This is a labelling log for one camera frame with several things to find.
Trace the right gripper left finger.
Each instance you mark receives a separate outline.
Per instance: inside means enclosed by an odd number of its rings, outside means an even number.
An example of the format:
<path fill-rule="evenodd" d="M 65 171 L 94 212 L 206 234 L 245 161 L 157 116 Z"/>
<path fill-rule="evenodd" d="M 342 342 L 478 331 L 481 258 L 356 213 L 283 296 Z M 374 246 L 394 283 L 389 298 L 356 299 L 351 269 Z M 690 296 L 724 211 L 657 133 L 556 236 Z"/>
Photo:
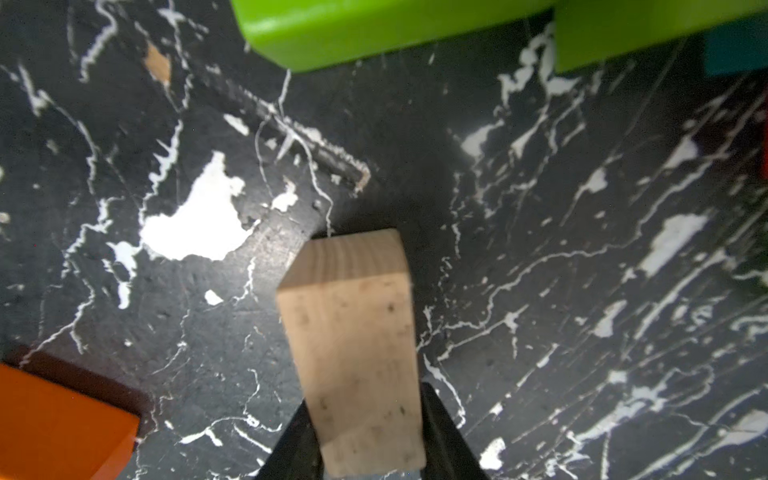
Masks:
<path fill-rule="evenodd" d="M 254 479 L 319 480 L 323 477 L 319 442 L 303 401 Z"/>

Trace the orange block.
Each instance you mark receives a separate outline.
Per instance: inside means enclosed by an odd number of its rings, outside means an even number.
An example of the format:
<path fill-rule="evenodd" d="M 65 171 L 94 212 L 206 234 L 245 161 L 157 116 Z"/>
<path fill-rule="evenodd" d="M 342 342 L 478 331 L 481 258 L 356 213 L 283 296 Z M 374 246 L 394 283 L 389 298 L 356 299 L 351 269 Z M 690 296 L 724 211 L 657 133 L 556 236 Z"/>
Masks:
<path fill-rule="evenodd" d="M 132 456 L 138 428 L 132 413 L 1 367 L 3 479 L 115 479 Z"/>

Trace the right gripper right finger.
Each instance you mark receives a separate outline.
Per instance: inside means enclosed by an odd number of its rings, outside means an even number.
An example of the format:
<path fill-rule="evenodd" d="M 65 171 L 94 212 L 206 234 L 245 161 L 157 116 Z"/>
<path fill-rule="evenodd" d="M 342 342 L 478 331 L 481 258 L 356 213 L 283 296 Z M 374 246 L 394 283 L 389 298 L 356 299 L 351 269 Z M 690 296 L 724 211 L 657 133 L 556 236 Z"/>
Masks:
<path fill-rule="evenodd" d="M 425 480 L 488 480 L 488 475 L 454 424 L 434 387 L 420 385 L 423 438 L 426 465 L 421 469 Z"/>

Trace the natural wood block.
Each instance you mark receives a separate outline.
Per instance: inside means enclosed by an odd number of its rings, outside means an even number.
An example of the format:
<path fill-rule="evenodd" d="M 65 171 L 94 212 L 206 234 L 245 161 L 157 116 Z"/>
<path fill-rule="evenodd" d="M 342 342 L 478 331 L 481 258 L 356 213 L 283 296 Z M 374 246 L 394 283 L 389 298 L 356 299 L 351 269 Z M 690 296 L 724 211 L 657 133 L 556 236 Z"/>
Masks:
<path fill-rule="evenodd" d="M 276 299 L 328 474 L 423 468 L 411 275 L 398 231 L 308 241 Z"/>

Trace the green block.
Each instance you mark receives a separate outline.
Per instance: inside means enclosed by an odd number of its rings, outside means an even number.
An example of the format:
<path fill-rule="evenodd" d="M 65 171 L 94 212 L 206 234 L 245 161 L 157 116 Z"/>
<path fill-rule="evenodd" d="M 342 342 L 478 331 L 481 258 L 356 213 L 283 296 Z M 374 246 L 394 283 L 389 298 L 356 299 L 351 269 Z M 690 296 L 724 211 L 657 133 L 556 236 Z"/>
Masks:
<path fill-rule="evenodd" d="M 239 30 L 260 56 L 309 72 L 519 20 L 552 1 L 241 0 Z"/>
<path fill-rule="evenodd" d="M 578 69 L 766 9 L 765 1 L 557 1 L 556 70 Z"/>

